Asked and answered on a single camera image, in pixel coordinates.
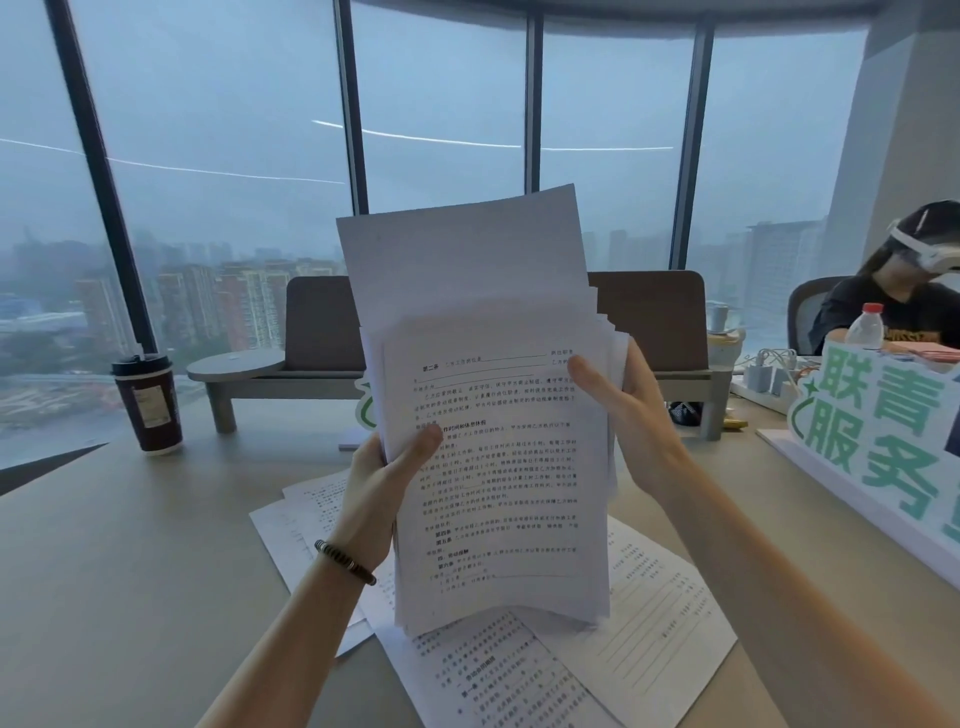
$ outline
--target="cloudy sky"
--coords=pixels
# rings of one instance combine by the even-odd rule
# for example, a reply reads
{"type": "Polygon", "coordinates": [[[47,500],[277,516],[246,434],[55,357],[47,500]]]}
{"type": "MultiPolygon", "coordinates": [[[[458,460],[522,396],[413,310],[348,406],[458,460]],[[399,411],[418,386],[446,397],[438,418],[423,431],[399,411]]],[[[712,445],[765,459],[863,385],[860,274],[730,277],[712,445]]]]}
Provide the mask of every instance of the cloudy sky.
{"type": "MultiPolygon", "coordinates": [[[[73,13],[134,239],[336,252],[350,202],[328,3],[75,0],[73,13]]],[[[374,212],[522,192],[523,20],[463,19],[354,4],[374,212]]],[[[865,36],[717,38],[703,242],[828,213],[865,36]]],[[[547,25],[541,183],[576,182],[582,227],[601,241],[671,227],[692,48],[683,28],[547,25]]],[[[40,0],[0,6],[0,62],[0,251],[25,227],[102,241],[40,0]]]]}

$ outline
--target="desk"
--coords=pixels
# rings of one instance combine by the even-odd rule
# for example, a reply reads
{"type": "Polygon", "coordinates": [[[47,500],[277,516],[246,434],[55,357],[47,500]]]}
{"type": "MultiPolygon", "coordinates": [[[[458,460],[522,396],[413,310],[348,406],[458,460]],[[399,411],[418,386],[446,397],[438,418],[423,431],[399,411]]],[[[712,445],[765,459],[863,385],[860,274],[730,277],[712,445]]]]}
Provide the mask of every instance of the desk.
{"type": "MultiPolygon", "coordinates": [[[[0,498],[5,728],[193,725],[287,598],[248,513],[348,464],[337,439],[353,406],[242,400],[241,426],[225,437],[196,402],[183,411],[182,453],[147,458],[129,436],[0,498]]],[[[742,412],[752,425],[777,421],[751,405],[742,412]]],[[[960,674],[960,595],[753,432],[687,443],[778,546],[960,716],[951,678],[960,674]]],[[[685,554],[625,475],[611,513],[685,554]]],[[[322,723],[420,725],[376,640],[338,662],[311,725],[322,723]]],[[[783,721],[738,644],[682,726],[783,721]]]]}

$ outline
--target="hand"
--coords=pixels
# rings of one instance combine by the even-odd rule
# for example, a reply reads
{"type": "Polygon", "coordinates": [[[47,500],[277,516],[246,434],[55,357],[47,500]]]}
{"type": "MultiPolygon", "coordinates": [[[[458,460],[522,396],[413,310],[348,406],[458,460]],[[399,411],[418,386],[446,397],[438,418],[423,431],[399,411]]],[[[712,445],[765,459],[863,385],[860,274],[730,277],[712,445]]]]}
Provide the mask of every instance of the hand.
{"type": "Polygon", "coordinates": [[[384,465],[380,435],[374,433],[353,454],[344,507],[330,542],[373,571],[390,551],[396,512],[407,485],[444,439],[436,425],[422,429],[390,465],[384,465]]]}
{"type": "Polygon", "coordinates": [[[622,392],[582,356],[571,356],[566,368],[577,386],[610,414],[634,483],[659,497],[660,486],[671,481],[690,457],[670,422],[660,386],[636,341],[631,338],[627,349],[622,392]]]}

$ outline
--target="chair backrest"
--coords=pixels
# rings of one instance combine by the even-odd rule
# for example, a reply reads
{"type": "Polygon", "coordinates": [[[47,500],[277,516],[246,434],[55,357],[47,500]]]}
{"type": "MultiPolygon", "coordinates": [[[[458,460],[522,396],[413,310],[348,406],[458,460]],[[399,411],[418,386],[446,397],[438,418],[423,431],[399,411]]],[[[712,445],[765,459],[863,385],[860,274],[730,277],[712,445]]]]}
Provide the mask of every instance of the chair backrest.
{"type": "Polygon", "coordinates": [[[790,294],[786,307],[786,338],[790,349],[798,354],[811,355],[814,352],[810,343],[810,330],[817,318],[820,306],[833,286],[846,276],[828,276],[827,278],[808,280],[801,283],[790,294]]]}
{"type": "Polygon", "coordinates": [[[360,320],[347,276],[301,276],[287,283],[286,368],[363,372],[360,320]]]}
{"type": "Polygon", "coordinates": [[[588,274],[597,309],[634,337],[655,372],[691,372],[707,364],[707,297],[694,271],[588,274]]]}

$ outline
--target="window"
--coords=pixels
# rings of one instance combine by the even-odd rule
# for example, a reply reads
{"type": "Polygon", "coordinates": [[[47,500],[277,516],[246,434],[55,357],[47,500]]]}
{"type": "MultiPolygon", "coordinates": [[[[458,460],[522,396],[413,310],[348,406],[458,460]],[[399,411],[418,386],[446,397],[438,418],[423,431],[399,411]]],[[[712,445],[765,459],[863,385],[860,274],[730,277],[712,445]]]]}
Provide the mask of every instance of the window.
{"type": "Polygon", "coordinates": [[[370,212],[523,194],[526,21],[449,13],[352,4],[370,212]]]}
{"type": "Polygon", "coordinates": [[[865,39],[732,28],[715,41],[687,267],[739,309],[750,351],[786,346],[798,284],[862,257],[863,240],[823,243],[865,39]]]}
{"type": "Polygon", "coordinates": [[[103,443],[133,344],[43,3],[0,5],[0,469],[103,443]]]}
{"type": "Polygon", "coordinates": [[[287,280],[343,272],[352,213],[330,0],[74,6],[159,345],[180,372],[282,347],[287,280]]]}
{"type": "Polygon", "coordinates": [[[574,182],[587,266],[669,266],[689,29],[548,20],[540,187],[574,182]]]}

